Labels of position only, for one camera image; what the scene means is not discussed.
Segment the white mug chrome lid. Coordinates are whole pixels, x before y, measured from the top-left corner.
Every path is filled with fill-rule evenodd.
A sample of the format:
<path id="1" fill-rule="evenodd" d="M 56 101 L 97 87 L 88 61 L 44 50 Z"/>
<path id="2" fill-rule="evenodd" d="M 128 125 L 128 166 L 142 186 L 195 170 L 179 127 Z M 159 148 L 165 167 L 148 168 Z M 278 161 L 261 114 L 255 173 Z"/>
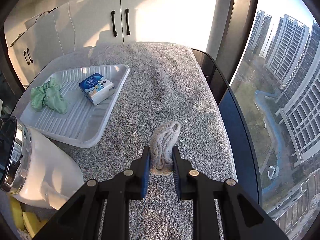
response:
<path id="1" fill-rule="evenodd" d="M 15 116 L 1 126 L 1 190 L 34 207 L 58 210 L 82 187 L 78 164 Z"/>

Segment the blue Vinda tissue pack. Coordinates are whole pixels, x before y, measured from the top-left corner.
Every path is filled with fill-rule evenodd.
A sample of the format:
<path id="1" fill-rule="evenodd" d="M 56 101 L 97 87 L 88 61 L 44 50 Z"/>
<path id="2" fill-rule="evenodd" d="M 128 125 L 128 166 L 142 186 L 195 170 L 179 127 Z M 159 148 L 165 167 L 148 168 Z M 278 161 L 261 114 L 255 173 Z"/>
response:
<path id="1" fill-rule="evenodd" d="M 115 93 L 114 83 L 99 73 L 94 73 L 82 80 L 79 87 L 95 106 Z"/>

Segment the green fabric scrunchie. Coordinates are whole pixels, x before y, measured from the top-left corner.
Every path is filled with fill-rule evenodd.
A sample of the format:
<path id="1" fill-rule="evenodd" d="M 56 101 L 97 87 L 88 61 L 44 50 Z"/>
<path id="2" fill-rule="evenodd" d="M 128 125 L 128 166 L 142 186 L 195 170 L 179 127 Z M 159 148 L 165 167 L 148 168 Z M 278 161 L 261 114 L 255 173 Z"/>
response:
<path id="1" fill-rule="evenodd" d="M 67 101 L 60 93 L 61 85 L 57 79 L 50 77 L 42 86 L 31 89 L 31 107 L 39 112 L 44 107 L 49 107 L 57 113 L 67 113 Z"/>

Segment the yellow sponge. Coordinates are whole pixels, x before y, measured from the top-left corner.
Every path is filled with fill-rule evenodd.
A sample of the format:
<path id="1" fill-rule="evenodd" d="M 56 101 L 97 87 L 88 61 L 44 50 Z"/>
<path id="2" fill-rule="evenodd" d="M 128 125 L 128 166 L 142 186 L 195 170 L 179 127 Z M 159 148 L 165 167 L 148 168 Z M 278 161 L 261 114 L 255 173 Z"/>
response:
<path id="1" fill-rule="evenodd" d="M 23 212 L 24 226 L 32 238 L 43 228 L 47 222 L 47 219 L 40 221 L 35 213 Z"/>
<path id="2" fill-rule="evenodd" d="M 15 226 L 20 230 L 24 230 L 23 211 L 20 202 L 13 197 L 9 197 L 9 203 Z"/>

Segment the grey terry towel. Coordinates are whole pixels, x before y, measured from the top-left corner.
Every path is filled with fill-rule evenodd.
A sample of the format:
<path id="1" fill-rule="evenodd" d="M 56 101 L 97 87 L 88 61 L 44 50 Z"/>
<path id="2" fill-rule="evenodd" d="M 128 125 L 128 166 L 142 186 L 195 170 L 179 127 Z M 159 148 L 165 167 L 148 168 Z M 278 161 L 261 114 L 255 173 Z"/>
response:
<path id="1" fill-rule="evenodd" d="M 100 45 L 51 61 L 20 97 L 20 117 L 31 88 L 60 70 L 125 64 L 129 75 L 120 91 L 102 139 L 91 148 L 52 141 L 80 166 L 84 181 L 105 181 L 141 157 L 154 130 L 178 121 L 182 158 L 209 178 L 237 180 L 233 153 L 217 103 L 192 51 L 165 43 Z M 130 239 L 192 239 L 192 201 L 180 201 L 170 176 L 150 174 L 143 201 L 130 201 Z"/>

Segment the grey woven band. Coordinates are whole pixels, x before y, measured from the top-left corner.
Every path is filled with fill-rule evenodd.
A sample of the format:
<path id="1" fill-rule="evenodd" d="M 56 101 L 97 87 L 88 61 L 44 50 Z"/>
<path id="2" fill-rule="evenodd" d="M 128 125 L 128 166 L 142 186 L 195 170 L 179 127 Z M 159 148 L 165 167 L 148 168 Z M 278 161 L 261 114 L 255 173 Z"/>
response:
<path id="1" fill-rule="evenodd" d="M 150 168 L 157 176 L 168 176 L 173 171 L 172 149 L 180 135 L 178 121 L 161 124 L 154 131 L 150 141 Z"/>

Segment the white cabinet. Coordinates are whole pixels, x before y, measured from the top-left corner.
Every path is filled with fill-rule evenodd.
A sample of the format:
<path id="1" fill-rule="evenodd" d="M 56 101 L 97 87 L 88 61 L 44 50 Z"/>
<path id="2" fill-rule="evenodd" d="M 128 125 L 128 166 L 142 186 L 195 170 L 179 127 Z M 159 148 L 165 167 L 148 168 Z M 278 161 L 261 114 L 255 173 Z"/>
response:
<path id="1" fill-rule="evenodd" d="M 217 0 L 18 0 L 4 22 L 9 59 L 23 86 L 53 59 L 86 47 L 133 42 L 209 47 Z M 126 34 L 129 8 L 131 34 Z M 114 10 L 117 37 L 113 35 Z M 29 48 L 33 63 L 23 51 Z"/>

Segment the white ribbed plastic tray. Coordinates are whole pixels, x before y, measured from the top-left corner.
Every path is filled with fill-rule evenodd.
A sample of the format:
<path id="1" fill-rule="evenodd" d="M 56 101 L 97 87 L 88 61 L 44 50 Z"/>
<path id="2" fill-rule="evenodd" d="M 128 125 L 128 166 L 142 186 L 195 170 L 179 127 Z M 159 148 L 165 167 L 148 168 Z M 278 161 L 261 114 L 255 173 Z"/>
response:
<path id="1" fill-rule="evenodd" d="M 80 148 L 96 145 L 105 127 L 117 97 L 130 72 L 125 64 L 91 66 L 55 72 L 51 75 L 61 85 L 61 95 L 67 101 L 67 113 L 44 107 L 37 112 L 27 104 L 20 120 L 43 135 L 65 144 Z M 115 93 L 93 105 L 79 87 L 86 77 L 99 73 L 114 83 Z"/>

